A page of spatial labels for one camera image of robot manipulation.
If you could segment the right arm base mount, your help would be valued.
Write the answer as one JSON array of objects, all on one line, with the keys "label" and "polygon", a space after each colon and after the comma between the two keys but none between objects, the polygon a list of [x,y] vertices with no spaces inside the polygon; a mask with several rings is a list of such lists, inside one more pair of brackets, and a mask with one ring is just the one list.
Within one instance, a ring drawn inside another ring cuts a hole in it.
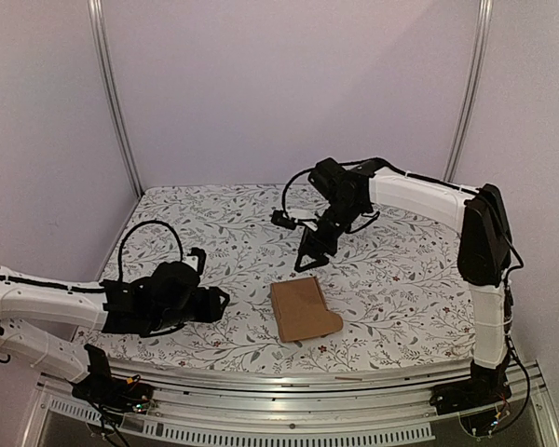
[{"label": "right arm base mount", "polygon": [[434,386],[431,389],[429,405],[438,415],[457,413],[485,405],[494,404],[511,397],[506,370],[510,357],[495,368],[479,366],[474,360],[470,363],[470,378]]}]

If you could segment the brown cardboard box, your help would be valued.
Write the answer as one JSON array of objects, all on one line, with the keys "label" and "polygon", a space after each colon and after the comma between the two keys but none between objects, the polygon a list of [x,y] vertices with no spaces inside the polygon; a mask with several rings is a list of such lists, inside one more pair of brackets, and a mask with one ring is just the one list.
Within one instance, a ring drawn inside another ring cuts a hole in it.
[{"label": "brown cardboard box", "polygon": [[344,327],[342,318],[331,311],[315,277],[272,283],[271,304],[283,343],[319,338]]}]

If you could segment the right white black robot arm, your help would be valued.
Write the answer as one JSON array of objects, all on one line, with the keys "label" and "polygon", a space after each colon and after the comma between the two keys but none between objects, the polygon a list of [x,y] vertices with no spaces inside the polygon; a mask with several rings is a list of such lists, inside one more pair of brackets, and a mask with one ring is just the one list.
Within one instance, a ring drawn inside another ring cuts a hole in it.
[{"label": "right white black robot arm", "polygon": [[295,271],[322,267],[338,239],[354,233],[374,207],[395,207],[424,216],[459,236],[457,270],[468,284],[474,310],[475,347],[463,398],[482,406],[498,393],[511,360],[513,298],[510,274],[524,262],[513,246],[499,189],[455,185],[398,169],[383,158],[338,162],[329,157],[305,169],[309,183],[328,203],[320,215],[285,210],[289,227],[303,227]]}]

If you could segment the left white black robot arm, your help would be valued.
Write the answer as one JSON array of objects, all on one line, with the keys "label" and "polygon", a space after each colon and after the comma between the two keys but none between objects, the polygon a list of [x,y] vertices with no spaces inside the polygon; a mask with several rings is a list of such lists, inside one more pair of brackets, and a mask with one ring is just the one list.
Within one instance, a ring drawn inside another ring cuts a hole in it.
[{"label": "left white black robot arm", "polygon": [[193,249],[187,261],[164,262],[132,282],[57,282],[0,265],[0,353],[72,383],[84,380],[83,387],[100,404],[113,403],[120,386],[108,374],[103,352],[77,348],[35,323],[149,338],[175,333],[188,322],[217,322],[230,297],[217,287],[201,286],[204,261],[204,251]]}]

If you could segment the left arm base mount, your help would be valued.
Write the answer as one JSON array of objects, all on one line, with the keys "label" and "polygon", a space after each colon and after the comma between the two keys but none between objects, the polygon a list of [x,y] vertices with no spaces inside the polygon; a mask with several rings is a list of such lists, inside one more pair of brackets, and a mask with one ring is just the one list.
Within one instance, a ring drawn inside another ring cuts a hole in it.
[{"label": "left arm base mount", "polygon": [[139,374],[124,379],[114,377],[102,349],[89,344],[84,349],[89,357],[89,375],[72,383],[73,396],[118,413],[145,412],[155,388],[144,383]]}]

